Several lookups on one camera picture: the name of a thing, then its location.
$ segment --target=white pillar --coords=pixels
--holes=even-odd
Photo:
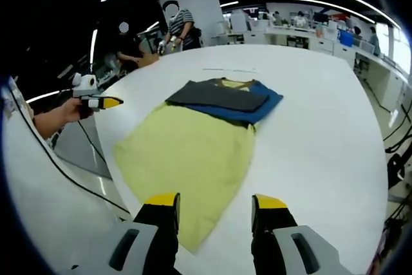
[[[162,6],[168,0],[159,0]],[[212,45],[211,37],[216,35],[216,25],[223,21],[219,0],[175,0],[181,9],[188,9],[194,19],[195,27],[201,29],[201,39],[205,46]]]

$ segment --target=blue cloth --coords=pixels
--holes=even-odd
[[[199,112],[221,117],[227,120],[240,120],[251,124],[259,122],[263,117],[269,114],[272,109],[282,100],[283,96],[270,90],[265,85],[256,81],[249,86],[249,91],[260,95],[268,95],[268,99],[253,112],[235,111],[233,109],[221,108],[219,106],[203,106],[199,104],[184,104],[186,108],[194,109]]]

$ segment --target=floor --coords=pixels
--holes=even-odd
[[[395,121],[393,121],[392,125],[390,126],[390,122],[392,119],[391,113],[388,111],[382,109],[376,98],[374,97],[373,93],[371,90],[368,88],[367,85],[363,85],[365,92],[371,102],[371,105],[373,107],[373,110],[376,114],[380,131],[382,133],[382,138],[388,136],[402,121],[404,118],[404,112],[399,111]],[[405,121],[403,126],[387,141],[384,142],[385,148],[392,146],[396,142],[398,142],[406,133],[408,128],[410,127],[410,123],[408,121]],[[94,192],[104,195],[106,198],[109,200],[115,202],[116,204],[124,207],[124,203],[113,183],[112,180],[105,178],[105,177],[100,177],[96,174],[90,173],[89,171],[80,168],[79,166],[75,166],[69,162],[63,161],[64,164],[67,165],[68,168],[70,168],[75,174],[77,174],[83,181],[84,184],[87,185],[87,187]],[[407,195],[407,192],[409,189],[406,188],[404,182],[400,182],[397,184],[395,187],[393,187],[389,193],[400,196],[400,197],[405,197]],[[387,217],[397,208],[398,204],[393,203],[393,202],[388,202],[388,208],[387,208]],[[116,213],[117,216],[123,218],[123,219],[131,219],[131,216],[124,211],[118,209],[117,207],[113,207],[114,212]]]

